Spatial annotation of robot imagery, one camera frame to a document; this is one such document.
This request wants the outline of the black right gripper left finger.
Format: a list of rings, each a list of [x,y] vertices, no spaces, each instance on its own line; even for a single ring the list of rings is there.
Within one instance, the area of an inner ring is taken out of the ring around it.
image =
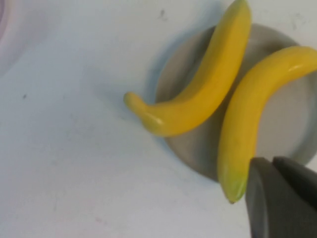
[[[250,162],[245,195],[253,238],[315,238],[317,198],[302,198],[265,158]]]

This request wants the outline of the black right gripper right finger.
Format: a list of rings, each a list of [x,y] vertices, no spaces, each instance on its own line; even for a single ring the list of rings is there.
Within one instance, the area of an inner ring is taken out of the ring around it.
[[[302,198],[317,197],[317,173],[285,157],[275,157],[273,165]]]

